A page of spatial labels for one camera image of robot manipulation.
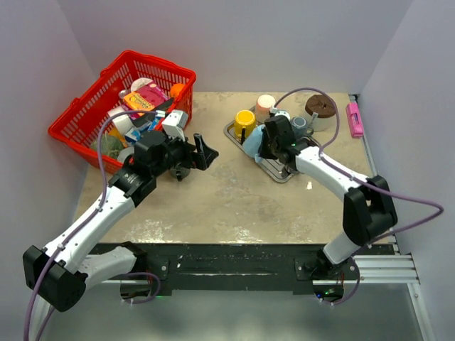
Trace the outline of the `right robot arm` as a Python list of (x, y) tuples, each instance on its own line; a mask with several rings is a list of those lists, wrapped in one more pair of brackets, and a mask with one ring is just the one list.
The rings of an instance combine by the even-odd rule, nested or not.
[(356, 173), (325, 156), (318, 146), (298, 140), (285, 116), (265, 121), (259, 155), (313, 178), (343, 203), (343, 231), (310, 262), (313, 275), (334, 278), (351, 255), (397, 224), (396, 209), (386, 195), (389, 187), (383, 177)]

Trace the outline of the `light blue mug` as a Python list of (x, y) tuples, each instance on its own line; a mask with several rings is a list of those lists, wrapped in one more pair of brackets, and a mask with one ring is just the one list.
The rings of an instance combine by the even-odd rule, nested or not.
[(259, 148), (262, 143), (264, 124), (256, 126), (252, 133), (245, 139), (242, 144), (243, 151), (250, 158), (255, 160), (255, 163), (261, 163), (263, 158), (259, 155)]

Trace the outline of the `yellow mug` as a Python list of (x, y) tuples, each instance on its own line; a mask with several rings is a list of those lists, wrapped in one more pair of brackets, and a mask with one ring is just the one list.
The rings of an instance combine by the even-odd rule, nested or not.
[(235, 115), (234, 135), (243, 144), (257, 126), (255, 113), (250, 110), (241, 110)]

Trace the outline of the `dark grey mug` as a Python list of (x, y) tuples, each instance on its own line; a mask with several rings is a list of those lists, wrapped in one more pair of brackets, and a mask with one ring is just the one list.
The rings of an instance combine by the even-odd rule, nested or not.
[(175, 167), (171, 168), (168, 172), (172, 178), (175, 178), (178, 182), (181, 182), (190, 174), (191, 170), (182, 167)]

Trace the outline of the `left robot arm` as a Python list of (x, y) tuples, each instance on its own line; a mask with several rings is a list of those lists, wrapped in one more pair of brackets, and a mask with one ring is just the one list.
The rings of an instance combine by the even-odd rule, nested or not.
[(190, 144), (184, 136), (146, 132), (77, 222), (42, 249), (31, 246), (24, 252), (26, 285), (56, 310), (71, 309), (87, 288), (89, 274), (80, 268), (85, 257), (114, 224), (155, 190), (157, 178), (177, 167), (204, 171), (218, 157), (201, 134), (193, 137)]

